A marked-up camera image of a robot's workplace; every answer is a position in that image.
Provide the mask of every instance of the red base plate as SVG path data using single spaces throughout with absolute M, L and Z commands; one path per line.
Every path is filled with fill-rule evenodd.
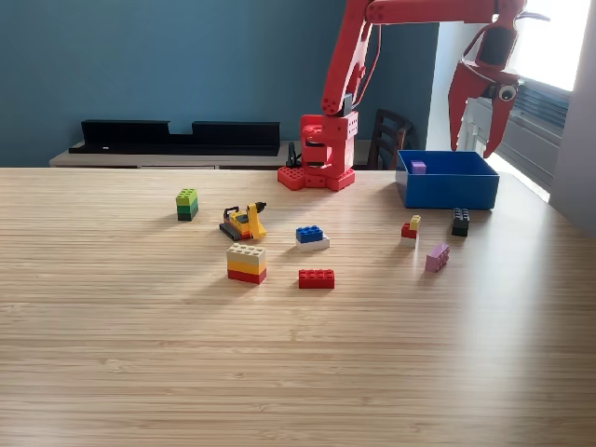
M 278 182 L 284 184 L 292 191 L 303 188 L 328 188 L 340 191 L 356 181 L 356 172 L 349 169 L 336 179 L 326 179 L 322 176 L 306 175 L 303 168 L 283 167 L 278 169 Z
M 278 182 L 292 191 L 301 190 L 305 187 L 305 170 L 302 168 L 288 168 L 287 166 L 279 168 Z

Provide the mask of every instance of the wooden chair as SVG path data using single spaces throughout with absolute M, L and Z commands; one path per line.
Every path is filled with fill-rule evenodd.
M 410 120 L 388 110 L 377 110 L 367 169 L 379 170 L 380 157 L 382 170 L 395 170 L 398 151 L 406 148 L 418 148 L 416 132 Z

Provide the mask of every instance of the yellow lego brick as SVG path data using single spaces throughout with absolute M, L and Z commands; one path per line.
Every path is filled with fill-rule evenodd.
M 247 214 L 249 216 L 249 230 L 253 239 L 261 239 L 267 236 L 267 232 L 259 222 L 259 214 L 255 203 L 249 205 Z
M 234 261 L 227 262 L 227 269 L 234 270 L 235 272 L 249 273 L 251 275 L 261 275 L 267 268 L 267 262 L 261 264 L 246 264 L 237 263 Z
M 227 249 L 225 254 L 229 261 L 251 265 L 260 265 L 265 262 L 265 250 L 250 245 L 234 244 Z
M 413 231 L 418 231 L 418 228 L 420 226 L 420 216 L 413 216 L 412 219 L 410 220 L 410 229 Z
M 196 189 L 183 189 L 176 197 L 176 205 L 190 207 L 195 200 L 197 200 Z

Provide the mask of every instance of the blue lego brick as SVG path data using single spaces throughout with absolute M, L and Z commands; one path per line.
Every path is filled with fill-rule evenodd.
M 399 151 L 406 170 L 396 172 L 406 208 L 491 210 L 499 175 L 475 152 Z M 427 165 L 427 175 L 412 173 L 412 161 Z
M 317 242 L 318 240 L 323 240 L 323 230 L 316 225 L 298 228 L 296 230 L 296 239 L 298 239 L 301 244 Z

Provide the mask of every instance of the lego brick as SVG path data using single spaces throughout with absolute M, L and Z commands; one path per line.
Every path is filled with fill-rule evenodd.
M 410 220 L 410 229 L 413 231 L 418 231 L 420 229 L 420 220 L 422 218 L 418 215 L 413 216 Z
M 439 244 L 436 246 L 429 255 L 427 255 L 427 264 L 425 270 L 427 272 L 437 273 L 441 270 L 449 261 L 450 248 L 447 244 Z
M 454 228 L 469 228 L 469 211 L 466 209 L 454 209 Z
M 410 229 L 410 223 L 405 223 L 401 228 L 401 237 L 416 239 L 418 237 L 418 232 Z
M 296 230 L 296 239 L 303 244 L 307 244 L 308 242 L 317 242 L 318 240 L 323 240 L 323 230 L 318 228 L 316 225 L 298 228 Z
M 189 207 L 176 207 L 178 214 L 190 214 L 194 210 L 198 210 L 198 201 L 195 200 L 193 203 L 190 204 Z
M 355 181 L 356 172 L 353 169 L 349 169 L 347 172 L 340 175 L 336 179 L 327 179 L 327 188 L 337 192 L 346 188 Z
M 195 208 L 192 212 L 179 212 L 178 213 L 178 221 L 179 222 L 192 222 L 195 219 L 196 214 L 198 213 L 198 208 Z
M 418 242 L 418 238 L 412 239 L 410 237 L 402 237 L 400 239 L 400 245 L 404 247 L 411 247 L 413 249 L 416 248 L 416 243 Z
M 228 270 L 227 277 L 230 279 L 235 279 L 236 281 L 249 282 L 251 284 L 261 284 L 264 279 L 267 278 L 267 269 L 261 272 L 260 275 L 251 275 L 250 273 Z
M 426 174 L 427 165 L 424 161 L 412 160 L 412 174 Z
M 250 275 L 261 275 L 263 270 L 267 268 L 267 262 L 261 264 L 246 264 L 237 263 L 236 261 L 228 261 L 227 269 L 234 270 L 235 272 L 248 273 Z
M 250 245 L 234 244 L 225 254 L 228 261 L 259 265 L 265 262 L 265 249 Z
M 284 166 L 278 169 L 278 182 L 292 191 L 298 191 L 305 187 L 304 168 L 288 168 Z
M 190 207 L 197 200 L 195 189 L 183 189 L 176 197 L 176 205 L 179 207 Z
M 235 242 L 246 239 L 246 237 L 243 237 L 243 235 L 241 235 L 230 223 L 220 223 L 220 230 Z
M 323 233 L 323 239 L 317 240 L 316 242 L 307 242 L 303 244 L 298 239 L 296 239 L 296 248 L 299 251 L 315 251 L 315 250 L 325 250 L 331 246 L 331 240 Z
M 457 228 L 454 226 L 451 232 L 452 236 L 467 237 L 467 228 Z
M 335 289 L 333 270 L 300 270 L 298 272 L 300 289 Z

